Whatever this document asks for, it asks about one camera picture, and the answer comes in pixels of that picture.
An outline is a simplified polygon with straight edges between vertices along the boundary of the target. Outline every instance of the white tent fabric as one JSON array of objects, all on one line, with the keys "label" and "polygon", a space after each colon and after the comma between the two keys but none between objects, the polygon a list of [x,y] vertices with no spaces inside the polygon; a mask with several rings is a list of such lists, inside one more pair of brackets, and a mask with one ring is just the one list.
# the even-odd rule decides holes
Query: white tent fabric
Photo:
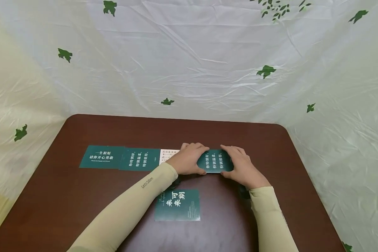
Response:
[{"label": "white tent fabric", "polygon": [[78,113],[283,125],[378,251],[378,0],[0,0],[0,223]]}]

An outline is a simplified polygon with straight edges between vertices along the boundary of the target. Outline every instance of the brown table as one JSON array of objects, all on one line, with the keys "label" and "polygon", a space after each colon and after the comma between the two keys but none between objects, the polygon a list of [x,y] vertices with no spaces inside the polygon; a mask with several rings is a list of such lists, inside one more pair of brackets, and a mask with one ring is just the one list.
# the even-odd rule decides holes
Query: brown table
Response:
[{"label": "brown table", "polygon": [[[147,172],[81,169],[88,145],[179,149],[182,142],[240,146],[274,186],[300,252],[344,252],[287,131],[275,124],[70,117],[0,227],[2,251],[66,251],[93,218]],[[257,251],[256,221],[237,185],[218,174],[197,188],[201,221],[155,222],[154,204],[118,251]]]}]

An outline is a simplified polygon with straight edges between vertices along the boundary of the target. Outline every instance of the rectangular card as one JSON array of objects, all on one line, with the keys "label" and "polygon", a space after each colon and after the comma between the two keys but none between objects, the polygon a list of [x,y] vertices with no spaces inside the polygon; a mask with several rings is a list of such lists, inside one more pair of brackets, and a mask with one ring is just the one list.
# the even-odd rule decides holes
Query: rectangular card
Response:
[{"label": "rectangular card", "polygon": [[149,172],[160,164],[160,149],[126,148],[120,170]]},{"label": "rectangular card", "polygon": [[197,165],[207,173],[230,172],[234,169],[231,158],[223,149],[210,149],[200,156]]},{"label": "rectangular card", "polygon": [[178,149],[160,149],[160,164],[170,159],[178,152]]},{"label": "rectangular card", "polygon": [[199,191],[174,189],[157,197],[155,221],[200,221]]},{"label": "rectangular card", "polygon": [[80,168],[119,169],[124,149],[124,146],[89,145]]}]

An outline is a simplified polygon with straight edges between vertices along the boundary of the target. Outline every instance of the beige arm sleeve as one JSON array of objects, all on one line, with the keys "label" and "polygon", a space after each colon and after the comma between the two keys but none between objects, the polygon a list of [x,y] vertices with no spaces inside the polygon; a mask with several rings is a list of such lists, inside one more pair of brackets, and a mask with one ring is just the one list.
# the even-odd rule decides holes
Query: beige arm sleeve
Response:
[{"label": "beige arm sleeve", "polygon": [[272,186],[249,191],[258,223],[259,252],[298,252]]},{"label": "beige arm sleeve", "polygon": [[178,178],[162,163],[97,215],[68,252],[115,252],[146,213],[152,201]]}]

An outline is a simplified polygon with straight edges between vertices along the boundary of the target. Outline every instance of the right hand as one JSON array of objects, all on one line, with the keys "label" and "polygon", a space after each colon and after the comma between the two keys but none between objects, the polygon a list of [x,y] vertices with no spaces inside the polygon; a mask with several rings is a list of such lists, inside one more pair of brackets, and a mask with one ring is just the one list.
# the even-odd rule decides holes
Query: right hand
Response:
[{"label": "right hand", "polygon": [[234,170],[221,172],[223,177],[234,180],[248,189],[271,186],[267,178],[252,164],[244,149],[224,145],[221,145],[221,148],[229,154],[234,164]]}]

